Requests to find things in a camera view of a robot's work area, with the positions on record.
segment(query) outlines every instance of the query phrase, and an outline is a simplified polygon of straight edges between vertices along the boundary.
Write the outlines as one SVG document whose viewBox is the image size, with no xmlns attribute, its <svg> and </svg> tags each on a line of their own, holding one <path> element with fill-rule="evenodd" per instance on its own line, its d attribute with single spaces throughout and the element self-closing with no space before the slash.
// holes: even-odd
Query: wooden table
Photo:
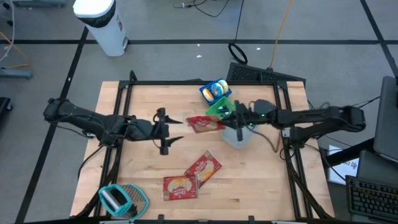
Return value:
<svg viewBox="0 0 398 224">
<path fill-rule="evenodd" d="M 103 82 L 97 113 L 112 114 L 118 82 Z M 272 86 L 232 86 L 230 100 L 245 104 L 265 99 L 275 103 Z M 208 109 L 196 85 L 134 85 L 128 114 L 152 120 L 157 108 L 166 108 L 172 119 L 203 115 Z M 293 110 L 307 110 L 307 97 L 302 82 L 288 82 Z M 124 99 L 120 113 L 123 111 Z M 262 125 L 264 133 L 276 146 L 280 131 Z M 267 141 L 253 136 L 243 151 L 226 144 L 219 132 L 195 134 L 186 124 L 171 124 L 170 137 L 185 136 L 161 156 L 152 141 L 124 142 L 118 184 L 133 183 L 144 190 L 150 205 L 142 219 L 156 220 L 164 214 L 167 220 L 294 220 L 286 164 L 274 153 Z M 316 140 L 307 144 L 318 147 Z M 98 145 L 89 140 L 85 157 Z M 200 189 L 199 198 L 163 201 L 163 177 L 183 173 L 206 151 L 210 150 L 223 167 Z M 311 147 L 301 150 L 309 191 L 325 211 L 334 216 L 320 153 Z M 105 150 L 92 158 L 82 169 L 71 215 L 76 215 L 98 188 Z M 302 194 L 297 187 L 301 216 L 305 217 Z"/>
</svg>

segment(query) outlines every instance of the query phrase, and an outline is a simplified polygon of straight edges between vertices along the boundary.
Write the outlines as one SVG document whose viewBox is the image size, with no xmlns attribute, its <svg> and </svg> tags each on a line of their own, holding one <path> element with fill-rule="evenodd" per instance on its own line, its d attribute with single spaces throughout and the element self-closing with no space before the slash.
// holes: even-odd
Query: white paper sign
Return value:
<svg viewBox="0 0 398 224">
<path fill-rule="evenodd" d="M 337 149 L 340 148 L 335 146 L 329 146 L 328 155 L 332 155 L 336 152 L 341 151 L 341 149 L 340 150 Z M 339 173 L 344 178 L 346 175 L 352 175 L 355 177 L 356 172 L 358 171 L 358 164 L 359 164 L 359 158 L 334 166 L 333 168 L 337 171 L 337 173 Z M 328 173 L 329 173 L 328 180 L 330 182 L 346 185 L 346 182 L 343 179 L 341 179 L 331 168 L 328 169 Z"/>
</svg>

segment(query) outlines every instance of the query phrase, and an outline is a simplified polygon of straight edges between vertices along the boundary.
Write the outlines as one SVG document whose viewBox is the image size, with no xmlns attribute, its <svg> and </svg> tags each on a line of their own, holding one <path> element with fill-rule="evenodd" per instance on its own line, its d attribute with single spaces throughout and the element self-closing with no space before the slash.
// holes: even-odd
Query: red snack package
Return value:
<svg viewBox="0 0 398 224">
<path fill-rule="evenodd" d="M 204 155 L 185 171 L 185 175 L 195 175 L 200 188 L 222 166 L 210 151 L 206 151 Z"/>
<path fill-rule="evenodd" d="M 164 177 L 163 199 L 177 200 L 198 197 L 198 181 L 195 175 Z"/>
<path fill-rule="evenodd" d="M 187 123 L 193 128 L 195 133 L 204 133 L 208 131 L 216 131 L 225 129 L 225 126 L 219 124 L 220 119 L 215 115 L 194 116 L 187 118 Z"/>
</svg>

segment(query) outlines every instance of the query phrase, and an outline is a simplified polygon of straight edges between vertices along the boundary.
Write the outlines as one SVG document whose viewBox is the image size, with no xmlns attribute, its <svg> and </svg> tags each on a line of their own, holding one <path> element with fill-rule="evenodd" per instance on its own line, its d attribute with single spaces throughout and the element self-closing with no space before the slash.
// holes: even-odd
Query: gray floor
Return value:
<svg viewBox="0 0 398 224">
<path fill-rule="evenodd" d="M 174 9 L 178 0 L 118 0 L 131 40 L 233 39 L 240 0 L 230 0 L 218 18 L 195 9 Z M 239 39 L 275 39 L 288 0 L 245 1 Z M 205 10 L 216 13 L 224 0 L 209 1 Z M 397 40 L 394 0 L 367 0 L 385 39 Z M 73 1 L 61 9 L 17 9 L 16 39 L 78 40 L 83 24 L 75 18 Z M 11 29 L 0 22 L 0 31 Z M 359 1 L 295 1 L 281 39 L 377 40 Z M 249 65 L 267 68 L 273 45 L 242 44 Z M 5 52 L 0 46 L 0 55 Z M 20 44 L 32 60 L 31 80 L 0 79 L 0 96 L 10 97 L 14 111 L 0 134 L 0 223 L 15 220 L 49 125 L 42 112 L 50 97 L 58 97 L 77 45 Z M 389 45 L 398 57 L 398 46 Z M 226 78 L 233 58 L 225 44 L 130 45 L 122 57 L 105 56 L 99 45 L 86 44 L 81 53 L 68 98 L 93 110 L 102 81 L 127 79 L 133 69 L 139 80 Z M 0 67 L 23 62 L 12 50 Z M 380 45 L 279 45 L 274 70 L 307 79 L 307 96 L 315 105 L 324 102 L 349 105 L 379 95 L 383 76 L 393 76 Z M 367 128 L 361 133 L 331 134 L 347 144 L 374 135 L 378 102 L 364 108 Z M 320 145 L 344 147 L 328 139 Z M 76 188 L 76 173 L 83 160 L 86 140 L 57 129 L 32 199 L 26 221 L 67 218 Z M 336 216 L 347 219 L 345 188 L 330 184 Z"/>
</svg>

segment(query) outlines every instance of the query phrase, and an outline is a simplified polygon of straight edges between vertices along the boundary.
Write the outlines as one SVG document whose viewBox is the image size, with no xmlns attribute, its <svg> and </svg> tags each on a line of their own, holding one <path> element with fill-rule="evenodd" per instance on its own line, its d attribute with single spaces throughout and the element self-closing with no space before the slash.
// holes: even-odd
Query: green basket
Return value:
<svg viewBox="0 0 398 224">
<path fill-rule="evenodd" d="M 229 109 L 229 111 L 235 110 L 235 105 L 233 103 L 231 103 L 229 101 L 229 99 L 227 99 L 227 97 L 224 96 L 220 100 L 218 100 L 217 103 L 215 103 L 213 106 L 211 106 L 211 108 L 206 110 L 205 115 L 217 115 L 217 117 L 221 118 L 221 114 L 217 113 L 217 108 L 219 108 L 220 106 L 224 106 L 224 105 L 226 105 L 226 107 Z"/>
</svg>

